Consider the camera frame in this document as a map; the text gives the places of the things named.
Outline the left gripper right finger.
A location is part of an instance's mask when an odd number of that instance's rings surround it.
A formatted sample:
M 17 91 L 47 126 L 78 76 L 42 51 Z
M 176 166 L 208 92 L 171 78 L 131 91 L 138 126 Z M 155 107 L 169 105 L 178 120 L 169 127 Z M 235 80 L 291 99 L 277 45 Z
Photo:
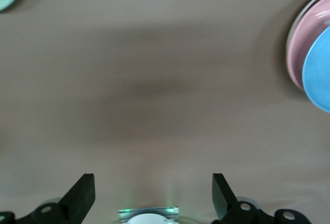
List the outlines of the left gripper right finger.
M 218 219 L 211 224 L 309 224 L 300 212 L 279 209 L 270 216 L 256 205 L 238 200 L 221 173 L 212 175 L 212 202 Z

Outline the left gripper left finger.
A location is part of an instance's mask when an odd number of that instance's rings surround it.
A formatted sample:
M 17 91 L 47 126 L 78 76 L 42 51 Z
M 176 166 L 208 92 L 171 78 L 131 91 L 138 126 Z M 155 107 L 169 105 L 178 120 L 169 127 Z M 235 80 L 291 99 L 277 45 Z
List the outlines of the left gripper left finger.
M 46 203 L 17 219 L 0 212 L 0 224 L 82 224 L 95 202 L 94 174 L 84 174 L 57 203 Z

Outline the blue plate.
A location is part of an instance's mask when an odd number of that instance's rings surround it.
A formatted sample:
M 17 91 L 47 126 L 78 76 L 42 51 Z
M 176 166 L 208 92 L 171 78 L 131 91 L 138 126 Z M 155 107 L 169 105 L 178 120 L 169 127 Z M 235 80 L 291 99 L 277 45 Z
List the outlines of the blue plate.
M 330 26 L 310 47 L 303 64 L 302 81 L 309 100 L 330 113 Z

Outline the pink plate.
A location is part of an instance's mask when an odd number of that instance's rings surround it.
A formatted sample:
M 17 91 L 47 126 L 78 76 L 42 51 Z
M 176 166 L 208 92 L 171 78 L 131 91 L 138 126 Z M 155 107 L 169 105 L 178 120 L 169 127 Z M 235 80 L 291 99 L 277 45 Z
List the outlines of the pink plate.
M 298 16 L 286 44 L 286 67 L 293 83 L 301 90 L 303 64 L 312 44 L 330 26 L 330 0 L 317 0 Z

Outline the brown table cloth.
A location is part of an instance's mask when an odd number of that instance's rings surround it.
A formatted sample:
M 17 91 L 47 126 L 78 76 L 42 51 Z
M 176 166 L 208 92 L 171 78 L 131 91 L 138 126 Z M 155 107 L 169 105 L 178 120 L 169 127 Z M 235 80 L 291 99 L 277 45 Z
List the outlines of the brown table cloth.
M 309 0 L 18 0 L 0 12 L 0 211 L 95 175 L 84 224 L 179 207 L 216 218 L 212 174 L 270 215 L 330 224 L 330 114 L 290 80 Z

